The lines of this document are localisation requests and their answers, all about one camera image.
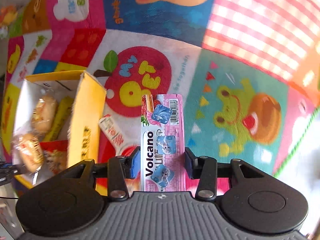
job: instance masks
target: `green cord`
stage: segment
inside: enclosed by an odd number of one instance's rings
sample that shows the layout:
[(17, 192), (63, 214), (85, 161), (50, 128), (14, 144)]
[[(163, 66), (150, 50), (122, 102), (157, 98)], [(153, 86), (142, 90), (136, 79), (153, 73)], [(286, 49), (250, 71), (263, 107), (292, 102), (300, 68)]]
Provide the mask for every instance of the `green cord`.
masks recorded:
[(284, 159), (284, 161), (281, 163), (281, 165), (280, 165), (280, 167), (277, 169), (277, 171), (273, 174), (273, 176), (274, 176), (275, 178), (277, 178), (277, 177), (280, 175), (280, 173), (284, 170), (285, 166), (289, 163), (289, 161), (291, 160), (291, 158), (293, 157), (293, 155), (297, 152), (297, 150), (298, 150), (298, 148), (299, 148), (299, 146), (300, 146), (303, 138), (305, 137), (305, 135), (307, 134), (307, 131), (309, 130), (309, 127), (310, 127), (311, 123), (312, 123), (313, 120), (316, 118), (316, 116), (318, 115), (319, 111), (320, 111), (320, 106), (317, 107), (317, 108), (313, 111), (313, 113), (312, 113), (312, 115), (311, 115), (311, 117), (310, 117), (310, 120), (309, 120), (309, 122), (308, 122), (308, 125), (307, 125), (306, 129), (304, 130), (302, 136), (300, 137), (299, 141), (296, 143), (296, 145), (294, 146), (294, 148), (292, 149), (292, 151), (288, 154), (288, 156), (287, 156), (287, 157)]

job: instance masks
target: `black circular cap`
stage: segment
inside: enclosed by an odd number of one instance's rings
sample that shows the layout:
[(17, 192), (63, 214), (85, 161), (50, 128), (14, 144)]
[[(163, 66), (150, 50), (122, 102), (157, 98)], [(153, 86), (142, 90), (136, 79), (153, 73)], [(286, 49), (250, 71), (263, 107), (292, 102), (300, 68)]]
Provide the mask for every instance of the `black circular cap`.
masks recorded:
[(101, 214), (104, 201), (94, 189), (76, 179), (45, 183), (19, 198), (16, 212), (27, 231), (41, 236), (62, 236), (93, 223)]
[(250, 206), (258, 211), (273, 213), (282, 209), (285, 199), (280, 194), (272, 191), (259, 191), (248, 198)]
[(297, 229), (308, 214), (305, 197), (274, 178), (241, 181), (224, 194), (220, 208), (235, 226), (258, 234)]

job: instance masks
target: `yellow snack stick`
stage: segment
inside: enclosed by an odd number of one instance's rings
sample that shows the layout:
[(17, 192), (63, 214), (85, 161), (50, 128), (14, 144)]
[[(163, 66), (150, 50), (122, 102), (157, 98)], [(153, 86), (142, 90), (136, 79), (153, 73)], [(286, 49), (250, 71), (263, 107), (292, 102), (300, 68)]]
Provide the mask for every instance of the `yellow snack stick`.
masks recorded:
[(61, 100), (51, 130), (45, 135), (43, 142), (55, 141), (66, 119), (71, 114), (74, 99), (65, 97)]

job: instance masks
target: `snack package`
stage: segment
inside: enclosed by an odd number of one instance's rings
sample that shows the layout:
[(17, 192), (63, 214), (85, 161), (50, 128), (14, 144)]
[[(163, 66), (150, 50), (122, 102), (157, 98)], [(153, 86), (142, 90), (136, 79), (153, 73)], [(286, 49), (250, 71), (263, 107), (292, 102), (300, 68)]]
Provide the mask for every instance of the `snack package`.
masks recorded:
[(39, 99), (31, 118), (35, 132), (45, 134), (50, 131), (57, 105), (57, 100), (50, 95), (44, 95)]
[(45, 135), (44, 142), (55, 141), (57, 139), (66, 119), (71, 114), (73, 101), (74, 99), (71, 97), (65, 97), (60, 101), (51, 130)]
[(116, 124), (111, 114), (106, 114), (98, 123), (101, 131), (105, 134), (116, 150), (116, 156), (121, 155), (127, 147), (135, 145), (135, 143), (127, 138)]
[(67, 167), (68, 140), (41, 142), (40, 146), (50, 171), (55, 175)]
[(145, 95), (141, 106), (141, 190), (184, 191), (182, 96)]
[(36, 135), (26, 133), (16, 136), (13, 148), (19, 152), (19, 157), (31, 173), (41, 168), (44, 156)]

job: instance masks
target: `barcode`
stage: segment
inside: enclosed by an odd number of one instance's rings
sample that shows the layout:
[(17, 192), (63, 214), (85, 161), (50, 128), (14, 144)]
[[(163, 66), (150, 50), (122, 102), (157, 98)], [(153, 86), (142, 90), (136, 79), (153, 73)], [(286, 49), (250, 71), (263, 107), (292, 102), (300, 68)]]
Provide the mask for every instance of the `barcode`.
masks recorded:
[(177, 99), (169, 100), (169, 108), (172, 110), (170, 125), (179, 125), (179, 106)]

